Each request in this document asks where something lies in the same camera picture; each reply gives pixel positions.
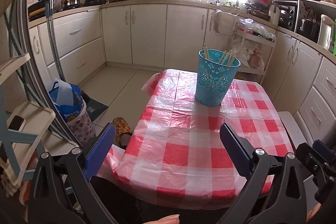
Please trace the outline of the person right hand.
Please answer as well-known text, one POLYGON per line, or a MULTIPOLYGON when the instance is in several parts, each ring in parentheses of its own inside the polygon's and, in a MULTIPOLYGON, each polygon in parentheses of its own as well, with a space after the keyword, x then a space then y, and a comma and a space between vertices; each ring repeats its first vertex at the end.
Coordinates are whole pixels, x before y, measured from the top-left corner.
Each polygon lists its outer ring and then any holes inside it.
POLYGON ((321 204, 318 203, 311 211, 309 211, 307 213, 306 222, 309 222, 316 215, 320 208, 321 204))

